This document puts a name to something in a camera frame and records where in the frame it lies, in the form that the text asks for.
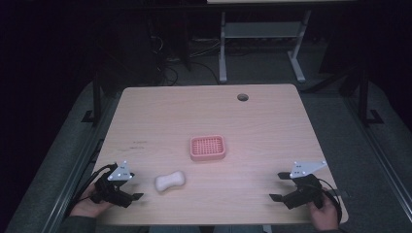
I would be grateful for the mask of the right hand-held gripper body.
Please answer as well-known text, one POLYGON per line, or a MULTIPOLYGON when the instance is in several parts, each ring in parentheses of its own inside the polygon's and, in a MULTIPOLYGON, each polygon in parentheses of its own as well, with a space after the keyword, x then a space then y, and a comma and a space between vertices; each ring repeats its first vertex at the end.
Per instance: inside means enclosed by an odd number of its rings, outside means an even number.
POLYGON ((296 190, 283 197, 283 203, 294 209, 312 202, 318 209, 323 206, 323 189, 315 172, 326 167, 325 161, 295 161, 288 177, 296 190))

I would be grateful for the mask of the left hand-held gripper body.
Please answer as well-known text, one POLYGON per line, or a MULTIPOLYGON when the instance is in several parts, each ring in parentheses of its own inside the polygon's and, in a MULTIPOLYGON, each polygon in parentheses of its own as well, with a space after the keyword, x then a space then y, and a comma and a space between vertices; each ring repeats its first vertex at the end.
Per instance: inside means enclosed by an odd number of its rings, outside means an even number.
POLYGON ((110 164, 109 171, 104 173, 94 184, 95 191, 91 194, 90 200, 95 204, 105 201, 127 208, 134 201, 134 196, 122 191, 120 187, 133 177, 134 175, 129 171, 126 161, 121 164, 110 164))

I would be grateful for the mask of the white soap bar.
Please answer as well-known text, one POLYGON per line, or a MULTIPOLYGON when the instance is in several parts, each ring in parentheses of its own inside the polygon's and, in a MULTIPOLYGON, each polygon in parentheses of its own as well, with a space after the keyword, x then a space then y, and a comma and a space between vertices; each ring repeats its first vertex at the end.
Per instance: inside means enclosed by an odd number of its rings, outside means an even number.
POLYGON ((186 183, 185 173, 182 171, 176 171, 169 175, 158 176, 154 180, 154 187, 158 192, 165 191, 166 189, 174 186, 181 186, 186 183))

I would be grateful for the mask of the pink soap dish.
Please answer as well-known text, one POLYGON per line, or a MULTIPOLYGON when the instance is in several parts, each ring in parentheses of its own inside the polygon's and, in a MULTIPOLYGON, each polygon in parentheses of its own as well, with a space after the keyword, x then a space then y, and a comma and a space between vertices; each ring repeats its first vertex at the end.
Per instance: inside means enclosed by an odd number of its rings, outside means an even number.
POLYGON ((192 161, 211 161, 225 158, 225 142, 221 135, 193 137, 189 141, 192 161))

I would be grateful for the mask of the person's right hand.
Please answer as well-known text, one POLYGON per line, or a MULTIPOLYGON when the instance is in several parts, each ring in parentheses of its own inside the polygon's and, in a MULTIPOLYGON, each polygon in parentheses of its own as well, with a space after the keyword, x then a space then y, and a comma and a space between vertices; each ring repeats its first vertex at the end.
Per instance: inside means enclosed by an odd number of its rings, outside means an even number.
POLYGON ((323 195, 323 206, 318 209, 313 202, 306 205, 311 222, 317 231, 331 231, 339 228, 338 213, 332 201, 323 195))

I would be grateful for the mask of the person's left hand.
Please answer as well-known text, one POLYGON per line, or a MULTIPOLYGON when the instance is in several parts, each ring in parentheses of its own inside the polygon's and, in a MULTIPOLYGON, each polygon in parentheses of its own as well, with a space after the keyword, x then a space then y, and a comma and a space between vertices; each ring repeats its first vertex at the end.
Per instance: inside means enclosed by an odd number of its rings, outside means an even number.
POLYGON ((97 218, 105 211, 112 207, 109 202, 101 201, 99 204, 94 203, 89 199, 89 195, 95 191, 95 185, 91 184, 81 195, 80 200, 72 208, 69 216, 86 216, 97 218))

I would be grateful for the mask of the black metal stand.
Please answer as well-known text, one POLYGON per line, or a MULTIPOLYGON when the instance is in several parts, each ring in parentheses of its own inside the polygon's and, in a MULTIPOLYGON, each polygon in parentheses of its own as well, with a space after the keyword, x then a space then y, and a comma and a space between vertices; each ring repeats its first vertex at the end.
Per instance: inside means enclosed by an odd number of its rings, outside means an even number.
POLYGON ((358 117, 363 126, 383 124, 384 121, 376 110, 368 109, 369 79, 364 68, 360 68, 358 117))
POLYGON ((92 109, 86 111, 82 122, 89 122, 96 126, 101 118, 101 84, 98 74, 95 74, 92 80, 92 109))

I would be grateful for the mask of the white metal stand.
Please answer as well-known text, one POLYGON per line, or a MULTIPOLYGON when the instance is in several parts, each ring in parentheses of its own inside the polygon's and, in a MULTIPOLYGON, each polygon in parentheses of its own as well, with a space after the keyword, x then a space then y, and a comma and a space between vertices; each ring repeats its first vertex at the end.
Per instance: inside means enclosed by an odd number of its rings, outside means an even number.
POLYGON ((298 53, 305 36, 311 11, 304 13, 301 21, 286 22, 227 22, 225 13, 221 17, 219 82, 227 82, 225 43, 227 39, 286 39, 295 38, 295 46, 288 51, 288 58, 296 80, 305 83, 306 79, 298 62, 298 53))

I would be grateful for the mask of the metal floor rail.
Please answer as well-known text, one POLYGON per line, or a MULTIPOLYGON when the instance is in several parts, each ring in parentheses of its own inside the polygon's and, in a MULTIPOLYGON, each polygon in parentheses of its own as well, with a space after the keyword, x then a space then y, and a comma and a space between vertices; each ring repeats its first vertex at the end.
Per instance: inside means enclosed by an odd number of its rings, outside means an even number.
POLYGON ((360 132, 362 133, 365 140, 368 142, 371 147, 380 167, 383 170, 383 173, 388 180, 389 186, 391 187, 399 205, 402 210, 405 212, 409 221, 412 222, 412 194, 407 190, 404 183, 401 181, 399 175, 395 171, 395 168, 391 164, 390 160, 387 157, 387 154, 384 152, 382 147, 378 144, 376 136, 371 131, 369 123, 365 123, 361 117, 358 115, 358 107, 354 100, 349 98, 343 99, 345 106, 351 113, 351 116, 354 118, 360 132))
POLYGON ((50 180, 43 181, 43 184, 53 198, 40 233, 58 231, 83 179, 90 176, 91 160, 106 137, 120 96, 103 96, 100 100, 102 117, 96 124, 83 122, 86 112, 93 107, 90 98, 86 96, 76 102, 52 145, 49 158, 44 162, 45 176, 50 180))

